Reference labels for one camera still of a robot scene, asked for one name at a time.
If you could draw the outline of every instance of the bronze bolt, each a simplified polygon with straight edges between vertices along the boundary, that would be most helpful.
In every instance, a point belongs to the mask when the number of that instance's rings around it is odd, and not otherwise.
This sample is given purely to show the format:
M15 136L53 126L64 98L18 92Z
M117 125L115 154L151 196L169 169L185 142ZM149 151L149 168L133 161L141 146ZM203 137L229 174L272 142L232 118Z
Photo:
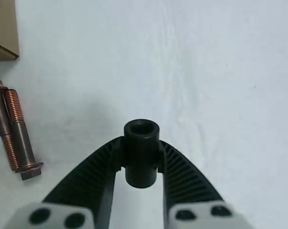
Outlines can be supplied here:
M8 89L5 91L5 98L17 151L19 168L16 172L21 173L22 180L27 180L41 174L43 162L35 162L17 92L13 89Z
M16 158L16 153L12 143L12 131L9 116L6 110L4 101L4 92L7 87L4 87L0 81L0 136L6 151L6 156L12 171L19 169L19 165Z

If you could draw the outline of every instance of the white table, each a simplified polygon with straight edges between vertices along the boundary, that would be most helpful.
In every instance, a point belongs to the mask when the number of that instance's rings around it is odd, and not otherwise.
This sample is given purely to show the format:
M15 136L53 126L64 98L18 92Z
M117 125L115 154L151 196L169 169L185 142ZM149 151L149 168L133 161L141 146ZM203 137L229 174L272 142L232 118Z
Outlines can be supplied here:
M0 79L45 166L22 182L0 141L0 228L136 118L157 122L256 228L288 228L288 0L16 6L21 57ZM110 228L162 224L161 175L137 190L120 172Z

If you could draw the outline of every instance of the screw hole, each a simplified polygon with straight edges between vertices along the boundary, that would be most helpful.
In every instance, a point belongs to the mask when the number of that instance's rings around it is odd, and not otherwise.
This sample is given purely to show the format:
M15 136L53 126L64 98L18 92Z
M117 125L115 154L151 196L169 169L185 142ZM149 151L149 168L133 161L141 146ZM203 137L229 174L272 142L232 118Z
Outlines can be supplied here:
M82 213L73 213L69 215L64 222L68 229L80 228L85 222L85 216Z
M176 219L182 221L195 220L196 216L189 210L180 210L176 214Z
M232 216L232 213L229 209L224 206L214 206L212 207L211 214L213 216L228 217Z
M29 222L33 225L44 223L50 217L50 213L48 208L40 208L30 215Z

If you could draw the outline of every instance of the cardboard box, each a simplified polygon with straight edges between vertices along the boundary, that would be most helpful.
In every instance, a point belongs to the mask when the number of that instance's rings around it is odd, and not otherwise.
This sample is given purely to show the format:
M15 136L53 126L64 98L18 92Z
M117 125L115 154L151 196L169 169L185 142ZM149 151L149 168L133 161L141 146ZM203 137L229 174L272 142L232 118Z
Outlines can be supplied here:
M0 0L0 61L19 57L14 0Z

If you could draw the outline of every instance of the bolt head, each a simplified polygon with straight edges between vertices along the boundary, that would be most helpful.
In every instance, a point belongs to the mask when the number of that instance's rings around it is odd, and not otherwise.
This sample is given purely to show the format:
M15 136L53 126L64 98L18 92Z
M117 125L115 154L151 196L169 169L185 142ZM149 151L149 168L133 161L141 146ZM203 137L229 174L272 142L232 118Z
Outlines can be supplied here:
M21 172L21 179L22 180L28 180L30 178L33 178L33 177L36 177L36 176L39 176L41 175L41 169L40 167L38 168L31 168L31 169L28 169L24 172Z

